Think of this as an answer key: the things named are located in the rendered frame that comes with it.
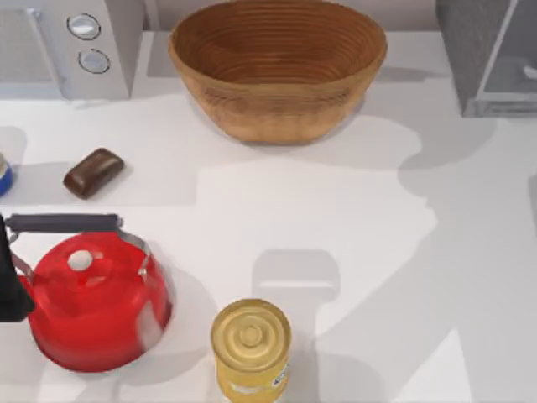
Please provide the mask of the woven wooden basket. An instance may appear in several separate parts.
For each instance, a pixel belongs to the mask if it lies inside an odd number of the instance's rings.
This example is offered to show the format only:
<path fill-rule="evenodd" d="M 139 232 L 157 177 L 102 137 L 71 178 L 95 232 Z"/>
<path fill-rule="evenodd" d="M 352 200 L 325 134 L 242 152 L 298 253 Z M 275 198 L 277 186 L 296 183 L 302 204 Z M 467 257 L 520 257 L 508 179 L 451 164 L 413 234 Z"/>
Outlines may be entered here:
<path fill-rule="evenodd" d="M 245 143 L 301 144 L 351 115 L 388 51 L 366 14 L 326 0 L 226 0 L 171 30 L 169 57 L 205 115 Z"/>

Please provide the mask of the yellow can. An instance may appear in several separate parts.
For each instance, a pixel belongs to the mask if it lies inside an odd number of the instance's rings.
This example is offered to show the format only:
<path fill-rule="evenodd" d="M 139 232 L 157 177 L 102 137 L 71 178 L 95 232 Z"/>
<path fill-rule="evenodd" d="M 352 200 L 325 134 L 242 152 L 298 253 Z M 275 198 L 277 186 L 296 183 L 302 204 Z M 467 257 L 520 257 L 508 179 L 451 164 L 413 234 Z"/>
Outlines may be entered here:
<path fill-rule="evenodd" d="M 291 329 L 286 315 L 263 299 L 223 308 L 211 326 L 216 380 L 231 403 L 279 403 L 289 382 Z"/>

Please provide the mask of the brown bread loaf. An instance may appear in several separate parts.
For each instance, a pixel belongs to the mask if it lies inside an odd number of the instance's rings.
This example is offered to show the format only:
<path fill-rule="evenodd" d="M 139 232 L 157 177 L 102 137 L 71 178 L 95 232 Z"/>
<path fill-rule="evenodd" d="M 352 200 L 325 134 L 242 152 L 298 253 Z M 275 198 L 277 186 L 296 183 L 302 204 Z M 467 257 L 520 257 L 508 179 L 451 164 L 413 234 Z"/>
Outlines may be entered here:
<path fill-rule="evenodd" d="M 124 167 L 124 160 L 109 149 L 95 149 L 66 173 L 63 185 L 74 196 L 87 200 L 119 175 Z"/>

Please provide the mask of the red kettle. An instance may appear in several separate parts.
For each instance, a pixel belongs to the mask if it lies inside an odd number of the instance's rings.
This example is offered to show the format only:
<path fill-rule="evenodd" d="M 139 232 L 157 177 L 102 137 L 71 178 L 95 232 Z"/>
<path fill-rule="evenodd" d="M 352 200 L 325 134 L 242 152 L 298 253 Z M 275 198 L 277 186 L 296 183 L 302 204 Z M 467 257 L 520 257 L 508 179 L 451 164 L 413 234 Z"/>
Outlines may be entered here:
<path fill-rule="evenodd" d="M 35 305 L 25 321 L 46 358 L 76 372 L 106 372 L 160 341 L 175 303 L 172 282 L 117 214 L 3 219 L 16 273 Z"/>

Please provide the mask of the round microwave knob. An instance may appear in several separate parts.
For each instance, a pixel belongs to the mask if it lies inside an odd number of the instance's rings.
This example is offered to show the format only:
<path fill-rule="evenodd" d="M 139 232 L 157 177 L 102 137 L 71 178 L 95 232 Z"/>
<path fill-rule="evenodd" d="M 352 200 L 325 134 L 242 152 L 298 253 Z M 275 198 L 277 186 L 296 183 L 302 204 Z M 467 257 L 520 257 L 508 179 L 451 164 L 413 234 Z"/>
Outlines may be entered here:
<path fill-rule="evenodd" d="M 97 49 L 81 51 L 78 54 L 78 63 L 82 70 L 94 75 L 104 74 L 111 67 L 108 56 Z"/>
<path fill-rule="evenodd" d="M 66 20 L 68 31 L 77 39 L 94 40 L 102 30 L 99 21 L 88 13 L 70 16 Z"/>

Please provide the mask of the grey cabinet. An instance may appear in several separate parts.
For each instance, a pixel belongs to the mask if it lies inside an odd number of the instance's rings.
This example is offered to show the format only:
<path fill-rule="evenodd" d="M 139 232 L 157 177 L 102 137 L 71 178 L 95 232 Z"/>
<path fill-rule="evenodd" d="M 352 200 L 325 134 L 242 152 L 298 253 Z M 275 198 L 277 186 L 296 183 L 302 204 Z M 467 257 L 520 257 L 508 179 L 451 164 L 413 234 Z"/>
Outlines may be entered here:
<path fill-rule="evenodd" d="M 537 118 L 537 0 L 435 0 L 465 118 Z"/>

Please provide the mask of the pale microwave oven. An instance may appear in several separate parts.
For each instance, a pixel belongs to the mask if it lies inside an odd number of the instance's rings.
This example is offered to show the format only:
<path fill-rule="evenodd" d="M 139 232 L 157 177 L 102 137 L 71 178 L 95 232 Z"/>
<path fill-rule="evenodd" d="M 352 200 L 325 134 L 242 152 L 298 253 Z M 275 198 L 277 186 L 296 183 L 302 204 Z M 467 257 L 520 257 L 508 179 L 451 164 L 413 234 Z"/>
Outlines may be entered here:
<path fill-rule="evenodd" d="M 94 40 L 67 29 L 88 13 L 101 27 Z M 143 37 L 143 0 L 0 0 L 0 100 L 122 100 L 131 96 Z M 82 70 L 78 54 L 97 49 L 110 69 Z"/>

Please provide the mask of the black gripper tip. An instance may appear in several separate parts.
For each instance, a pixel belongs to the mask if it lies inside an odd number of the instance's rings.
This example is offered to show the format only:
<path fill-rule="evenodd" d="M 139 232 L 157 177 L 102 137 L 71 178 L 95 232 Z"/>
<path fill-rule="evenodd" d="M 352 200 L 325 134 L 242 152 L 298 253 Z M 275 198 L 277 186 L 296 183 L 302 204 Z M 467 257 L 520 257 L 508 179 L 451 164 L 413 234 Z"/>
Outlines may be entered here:
<path fill-rule="evenodd" d="M 0 322 L 23 322 L 34 308 L 34 301 L 16 273 L 0 214 Z"/>

